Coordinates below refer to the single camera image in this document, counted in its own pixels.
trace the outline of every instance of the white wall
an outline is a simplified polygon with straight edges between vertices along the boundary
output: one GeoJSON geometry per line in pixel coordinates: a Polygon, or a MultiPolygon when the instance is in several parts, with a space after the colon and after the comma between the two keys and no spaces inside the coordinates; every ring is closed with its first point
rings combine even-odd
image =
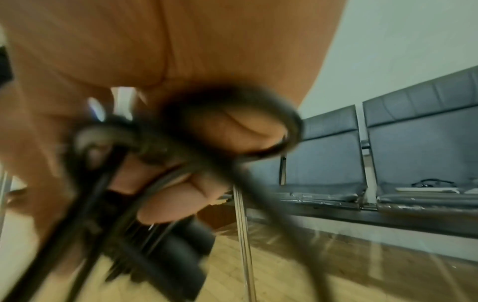
{"type": "Polygon", "coordinates": [[[300,113],[361,104],[478,65],[477,13],[477,0],[349,0],[300,113]]]}

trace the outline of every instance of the metal pole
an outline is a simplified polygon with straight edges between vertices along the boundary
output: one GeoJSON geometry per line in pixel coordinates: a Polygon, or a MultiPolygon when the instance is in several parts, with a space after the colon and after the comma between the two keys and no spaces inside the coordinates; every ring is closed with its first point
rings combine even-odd
{"type": "Polygon", "coordinates": [[[5,195],[10,192],[11,189],[11,176],[0,165],[0,236],[3,230],[3,222],[5,220],[6,212],[6,198],[5,195]]]}
{"type": "Polygon", "coordinates": [[[238,235],[240,254],[242,256],[242,267],[244,268],[244,287],[247,302],[256,302],[254,272],[252,270],[252,257],[250,254],[249,233],[247,230],[247,217],[245,215],[242,193],[234,187],[234,201],[236,204],[236,221],[238,224],[238,235]]]}

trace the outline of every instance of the skin crease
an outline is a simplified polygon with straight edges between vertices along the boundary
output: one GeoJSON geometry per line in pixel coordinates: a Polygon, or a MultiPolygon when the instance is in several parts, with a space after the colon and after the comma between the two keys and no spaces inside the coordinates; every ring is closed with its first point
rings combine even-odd
{"type": "MultiPolygon", "coordinates": [[[[10,198],[10,207],[31,215],[40,240],[46,236],[68,205],[57,160],[63,138],[90,116],[89,97],[111,110],[111,87],[136,87],[140,112],[160,112],[179,90],[236,82],[267,87],[298,106],[317,77],[344,4],[0,0],[15,78],[0,91],[1,112],[10,114],[0,119],[0,160],[28,184],[10,198]]],[[[220,108],[191,123],[208,143],[237,153],[271,146],[284,134],[280,124],[251,110],[220,108]]],[[[112,189],[131,194],[174,164],[151,167],[129,156],[112,189]]],[[[185,217],[227,187],[207,174],[187,175],[158,192],[138,218],[151,224],[185,217]]]]}

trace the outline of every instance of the floor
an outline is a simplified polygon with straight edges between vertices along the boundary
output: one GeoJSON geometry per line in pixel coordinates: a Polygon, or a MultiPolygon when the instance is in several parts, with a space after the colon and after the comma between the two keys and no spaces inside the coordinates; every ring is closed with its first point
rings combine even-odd
{"type": "MultiPolygon", "coordinates": [[[[314,301],[304,270],[280,234],[252,222],[249,237],[258,301],[314,301]]],[[[307,237],[311,248],[328,264],[337,302],[478,301],[478,263],[323,232],[310,232],[307,237]]],[[[236,225],[220,229],[197,301],[243,301],[240,259],[236,225]]],[[[148,284],[134,285],[127,277],[104,284],[109,265],[104,258],[96,266],[81,302],[165,301],[148,284]]],[[[62,301],[69,284],[69,280],[51,277],[35,301],[62,301]]]]}

